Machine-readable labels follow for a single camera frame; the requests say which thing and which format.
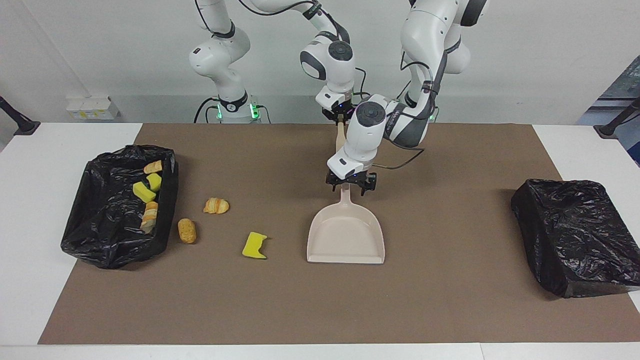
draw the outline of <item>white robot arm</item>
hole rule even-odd
[[[378,94],[358,105],[346,143],[327,161],[340,180],[369,170],[382,138],[404,148],[422,142],[448,57],[454,58],[451,72],[462,71],[470,58],[466,46],[458,42],[459,26],[473,26],[488,0],[410,0],[410,4],[401,32],[404,67],[412,71],[408,106]]]
[[[292,0],[251,2],[264,13],[256,12],[242,1],[241,4],[260,15],[276,15],[286,10],[302,13],[320,31],[300,54],[303,70],[313,78],[327,81],[316,99],[324,108],[330,109],[336,102],[342,103],[351,98],[355,61],[348,44],[349,34],[322,9],[320,3]],[[229,19],[224,0],[195,0],[195,5],[200,27],[208,30],[212,37],[191,52],[189,62],[199,75],[215,82],[225,122],[251,122],[253,113],[249,95],[240,75],[229,68],[249,51],[249,38]],[[330,54],[337,54],[338,59]]]
[[[300,52],[300,64],[307,75],[326,81],[316,101],[327,110],[351,100],[355,77],[355,59],[349,45],[349,33],[327,13],[318,1],[251,0],[266,13],[296,10],[319,31]]]
[[[240,75],[229,68],[249,51],[249,37],[229,19],[224,0],[195,0],[195,5],[200,27],[212,35],[189,54],[191,67],[216,84],[225,122],[251,122],[249,95]]]

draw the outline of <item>sponge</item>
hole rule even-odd
[[[254,259],[266,259],[267,257],[262,255],[258,250],[262,246],[262,242],[266,239],[267,236],[259,233],[254,233],[253,231],[249,233],[249,237],[246,239],[246,244],[244,245],[244,250],[242,250],[242,255],[248,258]]]
[[[162,183],[162,177],[160,175],[153,173],[147,175],[147,181],[149,182],[149,188],[151,191],[156,192],[160,190],[160,184]]]
[[[133,184],[133,194],[140,198],[140,200],[148,203],[156,199],[156,193],[147,189],[147,187],[142,183],[142,181],[138,181]]]

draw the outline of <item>dustpan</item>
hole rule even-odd
[[[344,123],[338,123],[336,151],[345,142]],[[385,243],[375,215],[351,202],[349,184],[340,186],[340,202],[320,210],[311,222],[307,240],[310,263],[382,264]]]

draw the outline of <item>croissant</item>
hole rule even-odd
[[[229,203],[225,199],[211,197],[207,200],[202,211],[209,214],[224,214],[227,210],[229,210]]]

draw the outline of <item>brown table mat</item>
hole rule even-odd
[[[175,149],[179,243],[122,270],[78,261],[41,344],[640,341],[628,295],[557,299],[525,260],[509,200],[527,178],[560,179],[531,126],[433,124],[427,151],[379,170],[354,199],[382,225],[384,265],[306,262],[309,225],[337,202],[324,184],[335,126],[145,124],[138,144]],[[411,152],[384,142],[377,161]],[[208,197],[224,215],[202,213]],[[268,260],[244,258],[248,233]]]

